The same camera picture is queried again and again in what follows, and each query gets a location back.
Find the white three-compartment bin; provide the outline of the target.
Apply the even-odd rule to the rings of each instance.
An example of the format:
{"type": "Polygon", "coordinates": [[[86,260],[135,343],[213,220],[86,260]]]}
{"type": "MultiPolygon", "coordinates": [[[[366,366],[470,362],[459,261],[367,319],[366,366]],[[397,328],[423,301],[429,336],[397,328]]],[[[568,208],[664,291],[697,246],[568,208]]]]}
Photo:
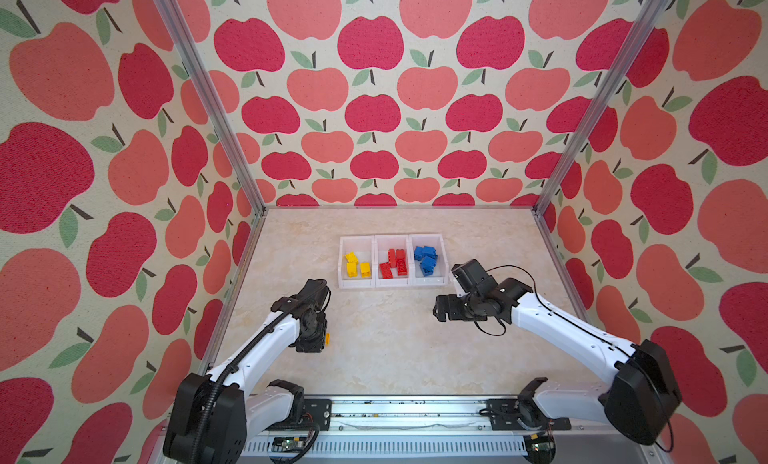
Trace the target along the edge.
{"type": "Polygon", "coordinates": [[[440,234],[356,235],[340,238],[342,289],[443,286],[450,276],[440,234]]]}

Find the red long lego bottom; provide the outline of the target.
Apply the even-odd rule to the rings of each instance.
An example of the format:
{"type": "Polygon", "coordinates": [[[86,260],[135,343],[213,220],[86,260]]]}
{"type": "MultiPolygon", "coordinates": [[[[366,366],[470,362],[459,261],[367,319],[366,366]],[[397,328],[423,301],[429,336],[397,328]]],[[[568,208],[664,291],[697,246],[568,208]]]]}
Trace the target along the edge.
{"type": "Polygon", "coordinates": [[[397,250],[394,248],[388,250],[388,263],[392,268],[397,266],[397,250]]]}

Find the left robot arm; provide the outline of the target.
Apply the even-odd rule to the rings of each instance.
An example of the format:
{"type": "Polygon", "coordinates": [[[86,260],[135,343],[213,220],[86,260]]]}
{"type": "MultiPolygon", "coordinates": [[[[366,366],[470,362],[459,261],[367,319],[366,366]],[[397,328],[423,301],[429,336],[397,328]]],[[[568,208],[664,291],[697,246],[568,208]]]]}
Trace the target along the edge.
{"type": "Polygon", "coordinates": [[[308,417],[302,386],[274,380],[253,392],[279,355],[292,348],[319,353],[325,347],[326,309],[332,292],[324,279],[309,279],[270,307],[261,327],[236,353],[206,374],[191,373],[178,387],[163,442],[165,457],[178,463],[235,463],[248,439],[266,431],[296,431],[281,438],[274,463],[295,463],[314,446],[321,426],[308,417]]]}

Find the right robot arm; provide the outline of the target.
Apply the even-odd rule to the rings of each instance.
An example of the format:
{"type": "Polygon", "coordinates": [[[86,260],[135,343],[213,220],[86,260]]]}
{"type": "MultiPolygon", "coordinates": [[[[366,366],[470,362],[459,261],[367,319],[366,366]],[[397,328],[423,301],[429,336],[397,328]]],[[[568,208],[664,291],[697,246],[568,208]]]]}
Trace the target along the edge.
{"type": "Polygon", "coordinates": [[[502,327],[514,325],[575,358],[598,379],[570,385],[535,378],[510,410],[490,409],[490,414],[530,430],[557,419],[601,422],[641,445],[653,445],[673,430],[682,393],[660,345],[650,340],[637,344],[601,330],[545,300],[535,280],[497,281],[475,259],[454,265],[451,273],[458,291],[436,297],[438,321],[479,325],[494,319],[502,327]]]}

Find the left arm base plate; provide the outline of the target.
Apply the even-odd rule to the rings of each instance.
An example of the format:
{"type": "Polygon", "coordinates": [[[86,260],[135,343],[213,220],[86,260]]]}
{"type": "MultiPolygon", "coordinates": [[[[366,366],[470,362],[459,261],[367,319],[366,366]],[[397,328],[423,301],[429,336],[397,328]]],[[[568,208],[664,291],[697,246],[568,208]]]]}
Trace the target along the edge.
{"type": "Polygon", "coordinates": [[[271,425],[268,431],[308,431],[316,425],[320,431],[328,431],[332,417],[331,399],[304,399],[301,409],[293,409],[285,420],[271,425]]]}

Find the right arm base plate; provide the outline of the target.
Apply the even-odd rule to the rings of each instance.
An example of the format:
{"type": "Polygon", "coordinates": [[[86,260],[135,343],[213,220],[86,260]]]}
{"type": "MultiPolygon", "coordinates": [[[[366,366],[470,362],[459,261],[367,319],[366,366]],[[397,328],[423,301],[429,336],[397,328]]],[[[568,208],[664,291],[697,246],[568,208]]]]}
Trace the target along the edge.
{"type": "Polygon", "coordinates": [[[479,415],[490,421],[493,431],[568,431],[568,418],[547,418],[532,400],[489,399],[479,415]]]}

